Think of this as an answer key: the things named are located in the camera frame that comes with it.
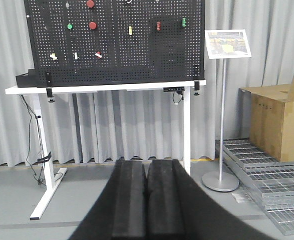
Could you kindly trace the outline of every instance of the green clip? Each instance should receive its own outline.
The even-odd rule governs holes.
[[[187,26],[187,19],[185,17],[182,18],[182,27],[185,28]]]

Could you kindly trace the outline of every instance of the gray floor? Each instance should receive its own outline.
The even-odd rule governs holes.
[[[34,221],[30,221],[29,216],[45,192],[45,186],[37,185],[27,167],[0,167],[0,240],[68,239],[98,198],[113,166],[71,164],[67,167],[68,171],[42,218]],[[276,239],[294,240],[294,235],[283,236],[255,203],[237,203],[231,193],[205,188],[201,176],[217,168],[217,162],[192,162],[191,175],[215,201],[246,223]]]

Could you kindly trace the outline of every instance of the cardboard box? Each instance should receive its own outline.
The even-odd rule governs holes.
[[[250,141],[280,162],[294,162],[294,76],[291,84],[251,92]]]

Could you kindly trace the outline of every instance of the desk leg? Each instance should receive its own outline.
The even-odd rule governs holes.
[[[191,151],[191,135],[190,135],[190,87],[185,87],[183,101],[183,125],[184,125],[184,155],[183,166],[190,175],[190,151]]]
[[[40,99],[38,94],[31,94],[34,111],[37,116],[41,116],[41,118],[38,119],[39,122],[39,129],[40,134],[42,138],[42,145],[43,145],[43,153],[45,156],[48,155],[48,149],[47,149],[47,143],[46,143],[46,137],[45,137],[45,131],[43,126],[43,118],[41,113],[41,107],[40,107]],[[54,176],[54,170],[53,170],[53,164],[52,159],[50,159],[48,162],[44,163],[44,175],[46,179],[46,186],[47,190],[45,194],[42,196],[41,200],[39,201],[38,205],[34,209],[33,213],[30,216],[30,220],[39,220],[47,208],[53,194],[55,193],[56,189],[59,186],[59,183],[61,182],[62,178],[64,177],[67,169],[61,168],[59,169],[59,173],[56,176]]]

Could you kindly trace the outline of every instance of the round metal base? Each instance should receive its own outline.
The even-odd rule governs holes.
[[[207,172],[202,176],[202,183],[218,192],[231,192],[239,186],[239,180],[234,175],[222,172],[222,181],[219,181],[219,172]]]

